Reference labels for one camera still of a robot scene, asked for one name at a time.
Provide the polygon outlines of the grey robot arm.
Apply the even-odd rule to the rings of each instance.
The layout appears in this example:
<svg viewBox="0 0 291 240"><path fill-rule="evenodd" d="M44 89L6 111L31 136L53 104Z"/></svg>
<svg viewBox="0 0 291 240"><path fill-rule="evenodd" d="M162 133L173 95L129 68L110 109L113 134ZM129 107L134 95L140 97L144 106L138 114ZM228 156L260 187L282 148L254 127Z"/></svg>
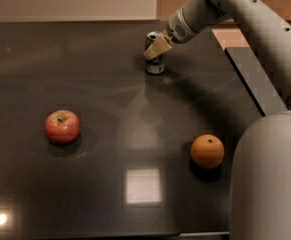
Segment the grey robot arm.
<svg viewBox="0 0 291 240"><path fill-rule="evenodd" d="M234 20L282 107L252 123L233 157L229 240L291 240L291 25L261 0L191 0L146 48L153 59L209 25Z"/></svg>

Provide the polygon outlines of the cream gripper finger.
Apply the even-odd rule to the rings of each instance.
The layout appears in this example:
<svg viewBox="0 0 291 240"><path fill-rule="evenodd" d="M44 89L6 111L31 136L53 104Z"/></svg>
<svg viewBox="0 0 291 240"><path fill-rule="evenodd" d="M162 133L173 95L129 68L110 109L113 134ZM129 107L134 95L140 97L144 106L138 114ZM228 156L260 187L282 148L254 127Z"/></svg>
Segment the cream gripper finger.
<svg viewBox="0 0 291 240"><path fill-rule="evenodd" d="M147 60L152 60L172 48L172 41L168 35L159 34L152 44L145 50L144 56Z"/></svg>

